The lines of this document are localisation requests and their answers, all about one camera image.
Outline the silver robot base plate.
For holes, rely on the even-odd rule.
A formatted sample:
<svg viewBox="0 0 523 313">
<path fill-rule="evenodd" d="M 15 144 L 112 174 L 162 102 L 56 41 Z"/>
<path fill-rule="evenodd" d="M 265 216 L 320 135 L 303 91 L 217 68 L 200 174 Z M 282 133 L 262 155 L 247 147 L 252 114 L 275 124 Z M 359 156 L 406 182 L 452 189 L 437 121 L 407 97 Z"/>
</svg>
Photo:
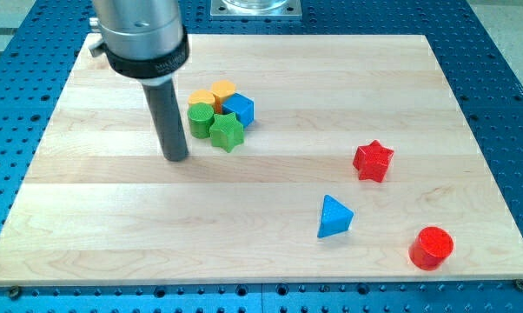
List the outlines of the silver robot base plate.
<svg viewBox="0 0 523 313">
<path fill-rule="evenodd" d="M 301 0 L 210 0 L 213 18 L 300 18 Z"/>
</svg>

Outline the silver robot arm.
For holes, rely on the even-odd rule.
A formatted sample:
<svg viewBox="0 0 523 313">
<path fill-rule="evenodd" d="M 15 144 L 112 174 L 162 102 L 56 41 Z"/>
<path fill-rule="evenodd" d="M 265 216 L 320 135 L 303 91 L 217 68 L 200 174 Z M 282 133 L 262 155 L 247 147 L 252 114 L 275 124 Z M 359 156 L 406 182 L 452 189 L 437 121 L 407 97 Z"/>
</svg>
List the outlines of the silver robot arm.
<svg viewBox="0 0 523 313">
<path fill-rule="evenodd" d="M 147 86 L 172 79 L 189 58 L 188 33 L 176 0 L 93 0 L 101 34 L 90 45 L 93 57 L 105 55 L 118 74 Z"/>
</svg>

